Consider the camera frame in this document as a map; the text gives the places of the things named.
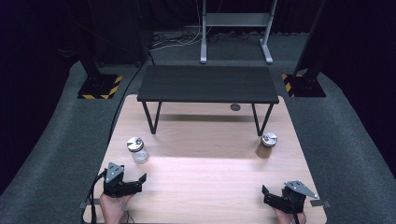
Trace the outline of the black stand with striped base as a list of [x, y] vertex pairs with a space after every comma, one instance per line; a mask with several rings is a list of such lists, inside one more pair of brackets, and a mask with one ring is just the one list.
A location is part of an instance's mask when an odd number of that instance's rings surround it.
[[71, 36], [73, 37], [75, 51], [87, 74], [84, 83], [78, 91], [78, 98], [111, 99], [118, 90], [122, 77], [118, 75], [102, 75], [100, 73], [67, 1], [61, 0], [61, 2], [64, 6]]
[[326, 96], [324, 90], [318, 83], [318, 69], [313, 66], [308, 67], [304, 74], [299, 74], [299, 71], [304, 70], [304, 58], [308, 52], [309, 46], [311, 44], [312, 38], [315, 35], [316, 28], [318, 26], [320, 16], [322, 14], [323, 8], [325, 8], [327, 0], [321, 0], [320, 7], [318, 9], [317, 16], [315, 17], [314, 23], [312, 25], [311, 31], [308, 38], [304, 44], [303, 51], [297, 62], [296, 67], [291, 75], [284, 74], [282, 80], [284, 82], [286, 91], [289, 97], [319, 97], [324, 98]]

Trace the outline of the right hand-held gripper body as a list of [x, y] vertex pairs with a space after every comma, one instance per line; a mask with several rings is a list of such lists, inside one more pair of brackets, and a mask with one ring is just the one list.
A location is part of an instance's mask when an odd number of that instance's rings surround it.
[[302, 213], [306, 197], [317, 199], [318, 195], [300, 180], [286, 181], [285, 188], [282, 189], [282, 199], [285, 203], [283, 211], [288, 214]]

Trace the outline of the clear glass jar silver lid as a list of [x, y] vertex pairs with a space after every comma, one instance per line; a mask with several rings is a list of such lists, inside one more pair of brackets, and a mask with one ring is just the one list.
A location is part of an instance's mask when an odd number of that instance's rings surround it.
[[140, 137], [132, 137], [127, 141], [127, 148], [132, 153], [134, 162], [144, 164], [149, 160], [149, 153], [145, 148], [144, 141]]

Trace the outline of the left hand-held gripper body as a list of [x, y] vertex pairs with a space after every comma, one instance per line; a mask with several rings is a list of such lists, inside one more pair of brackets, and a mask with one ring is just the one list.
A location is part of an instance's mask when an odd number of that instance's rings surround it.
[[124, 192], [124, 166], [110, 162], [106, 169], [104, 182], [104, 194], [112, 198], [120, 198], [126, 195]]

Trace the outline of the brown glass jar silver lid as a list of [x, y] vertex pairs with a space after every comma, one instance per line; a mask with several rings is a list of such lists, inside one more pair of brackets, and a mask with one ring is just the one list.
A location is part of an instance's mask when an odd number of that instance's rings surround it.
[[269, 159], [273, 147], [277, 144], [278, 138], [274, 133], [263, 133], [261, 142], [256, 148], [256, 155], [261, 159]]

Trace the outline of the white metal stand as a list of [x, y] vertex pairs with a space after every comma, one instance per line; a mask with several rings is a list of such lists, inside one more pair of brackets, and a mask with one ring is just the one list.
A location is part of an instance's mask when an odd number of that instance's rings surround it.
[[222, 13], [222, 12], [207, 12], [206, 0], [202, 0], [202, 15], [201, 15], [201, 51], [200, 63], [207, 62], [207, 42], [206, 34], [207, 27], [261, 27], [264, 28], [264, 36], [260, 40], [262, 53], [265, 61], [268, 64], [274, 62], [270, 50], [268, 48], [268, 39], [271, 33], [271, 28], [276, 12], [276, 5], [278, 0], [271, 0], [271, 8], [269, 12], [261, 13]]

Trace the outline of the small black table shelf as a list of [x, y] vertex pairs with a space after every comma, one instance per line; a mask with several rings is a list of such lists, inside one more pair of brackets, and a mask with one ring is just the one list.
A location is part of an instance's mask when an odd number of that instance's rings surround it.
[[268, 112], [279, 103], [268, 68], [207, 65], [148, 66], [137, 101], [151, 133], [156, 133], [159, 117], [150, 115], [149, 102], [267, 105]]

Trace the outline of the person's right hand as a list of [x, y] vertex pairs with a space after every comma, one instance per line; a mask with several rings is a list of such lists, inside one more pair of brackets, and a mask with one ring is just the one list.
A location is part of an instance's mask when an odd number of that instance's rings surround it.
[[276, 209], [276, 208], [273, 208], [273, 210], [276, 214], [277, 224], [306, 224], [305, 213], [297, 214], [299, 223], [296, 223], [293, 215], [284, 213], [283, 211]]

